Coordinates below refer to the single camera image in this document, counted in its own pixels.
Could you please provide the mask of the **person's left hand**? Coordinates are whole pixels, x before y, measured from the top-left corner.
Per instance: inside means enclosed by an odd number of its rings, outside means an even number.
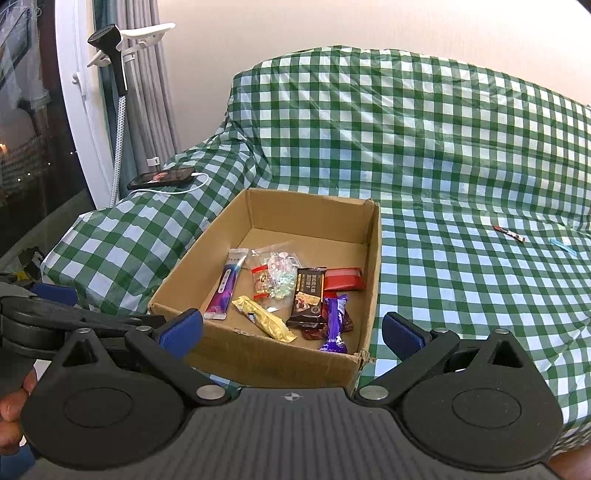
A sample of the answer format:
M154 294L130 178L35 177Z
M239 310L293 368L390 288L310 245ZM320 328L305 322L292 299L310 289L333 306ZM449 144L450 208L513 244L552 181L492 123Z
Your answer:
M23 437L21 413L36 385L37 373L32 368L20 389L1 399L0 451L2 455L14 455L20 448Z

